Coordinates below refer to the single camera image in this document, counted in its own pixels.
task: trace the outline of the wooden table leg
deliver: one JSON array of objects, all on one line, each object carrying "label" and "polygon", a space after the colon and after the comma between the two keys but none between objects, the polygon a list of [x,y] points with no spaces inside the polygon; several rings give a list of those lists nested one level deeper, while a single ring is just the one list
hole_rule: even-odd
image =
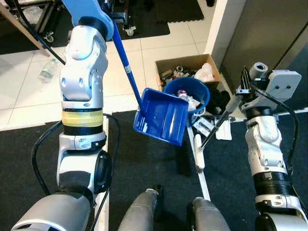
[{"label": "wooden table leg", "polygon": [[37,48],[39,48],[42,53],[46,56],[50,54],[43,48],[43,46],[38,42],[27,30],[26,28],[0,3],[0,13],[17,29],[19,29]]}]

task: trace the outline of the yellow tape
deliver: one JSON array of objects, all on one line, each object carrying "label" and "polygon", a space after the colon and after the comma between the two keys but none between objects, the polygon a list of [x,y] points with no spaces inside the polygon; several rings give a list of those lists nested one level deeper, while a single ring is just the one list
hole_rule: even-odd
[{"label": "yellow tape", "polygon": [[62,123],[70,127],[98,127],[103,124],[103,110],[95,112],[62,111]]}]

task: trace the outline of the water bottle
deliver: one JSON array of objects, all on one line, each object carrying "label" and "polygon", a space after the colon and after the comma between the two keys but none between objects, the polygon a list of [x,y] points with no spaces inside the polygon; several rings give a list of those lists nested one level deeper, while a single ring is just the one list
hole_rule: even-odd
[{"label": "water bottle", "polygon": [[38,76],[42,83],[51,82],[51,79],[57,70],[57,65],[58,62],[55,58],[51,59],[48,63],[46,63]]}]

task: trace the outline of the black cable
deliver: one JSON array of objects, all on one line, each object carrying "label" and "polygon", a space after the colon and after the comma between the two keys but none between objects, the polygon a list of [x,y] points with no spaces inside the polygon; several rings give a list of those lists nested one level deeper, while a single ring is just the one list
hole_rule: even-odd
[{"label": "black cable", "polygon": [[273,97],[272,95],[266,93],[265,91],[259,89],[257,86],[253,85],[252,83],[250,83],[250,87],[255,90],[256,92],[258,92],[259,94],[263,95],[264,97],[266,97],[267,99],[275,102],[278,106],[282,107],[284,110],[286,110],[287,112],[289,112],[294,120],[294,135],[293,135],[293,143],[292,143],[292,147],[290,149],[289,155],[288,155],[288,159],[287,159],[287,166],[286,169],[289,173],[289,179],[291,182],[291,187],[292,190],[294,192],[294,194],[296,195],[296,197],[298,197],[299,202],[302,206],[302,210],[305,213],[306,217],[308,218],[308,211],[307,208],[305,206],[305,204],[303,203],[302,199],[300,198],[300,196],[298,195],[298,193],[295,190],[295,187],[292,183],[292,174],[293,174],[293,167],[292,167],[292,158],[293,158],[293,154],[294,154],[294,150],[296,147],[296,141],[297,141],[297,137],[298,137],[298,133],[299,133],[299,120],[298,120],[298,116],[297,114],[285,103],[281,102],[280,100],[276,99],[275,97]]},{"label": "black cable", "polygon": [[[118,119],[115,118],[114,116],[112,116],[110,114],[106,114],[106,113],[103,113],[103,115],[106,116],[107,118],[113,119],[115,121],[115,123],[116,123],[116,126],[117,126],[117,139],[116,139],[116,145],[115,145],[115,155],[114,155],[114,158],[113,158],[113,161],[112,161],[112,175],[111,175],[111,183],[112,183],[112,178],[114,176],[114,169],[115,169],[115,165],[116,165],[116,158],[117,158],[118,149],[119,149],[119,145],[120,145],[120,139],[121,139],[121,126],[120,126],[120,123],[119,123]],[[104,198],[103,198],[103,200],[102,200],[102,202],[101,202],[101,204],[100,204],[100,206],[99,206],[99,208],[97,210],[97,213],[96,213],[94,221],[93,221],[93,223],[91,225],[90,231],[94,231],[95,225],[97,223],[97,220],[98,220],[98,218],[100,216],[100,213],[102,211],[102,208],[103,208],[103,205],[105,203],[105,200],[106,200],[107,195],[109,193],[111,183],[110,183],[107,191],[105,192]]]},{"label": "black cable", "polygon": [[43,177],[41,176],[40,172],[39,172],[39,168],[38,168],[38,164],[37,164],[37,152],[38,152],[38,148],[40,147],[40,145],[42,144],[42,142],[53,132],[55,131],[60,125],[62,124],[62,121],[59,121],[58,123],[56,123],[55,125],[53,125],[51,128],[49,128],[47,131],[45,131],[39,138],[38,140],[35,142],[35,144],[33,145],[32,151],[31,151],[31,163],[32,163],[32,167],[33,167],[33,171],[35,173],[35,176],[38,179],[38,182],[40,184],[40,186],[42,187],[44,193],[46,196],[50,195],[50,191],[48,190],[45,181],[43,180]]},{"label": "black cable", "polygon": [[49,50],[49,52],[50,52],[54,57],[56,57],[56,58],[64,65],[64,64],[65,64],[65,61],[64,61],[59,55],[57,55],[57,53],[54,52],[54,51],[50,48],[50,46],[48,46],[48,45],[46,44],[46,42],[45,42],[45,41],[44,41],[44,40],[32,29],[31,24],[30,24],[30,23],[28,22],[28,20],[26,19],[25,15],[24,15],[24,13],[23,13],[23,11],[22,11],[20,5],[19,5],[18,0],[13,0],[13,2],[14,2],[14,5],[15,5],[15,7],[16,7],[16,9],[17,9],[17,12],[18,12],[19,16],[22,18],[22,20],[23,20],[24,23],[26,24],[26,29],[27,29],[27,31],[28,31],[37,41],[39,41],[39,42],[43,45],[44,48],[46,48],[47,50]]}]

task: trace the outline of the blue dustpan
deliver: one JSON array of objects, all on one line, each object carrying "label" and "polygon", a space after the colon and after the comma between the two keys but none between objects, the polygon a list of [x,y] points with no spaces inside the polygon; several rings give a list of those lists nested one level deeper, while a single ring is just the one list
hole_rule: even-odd
[{"label": "blue dustpan", "polygon": [[113,41],[140,108],[135,116],[135,131],[181,146],[188,116],[188,102],[150,88],[144,90],[141,99],[115,23],[114,28]]}]

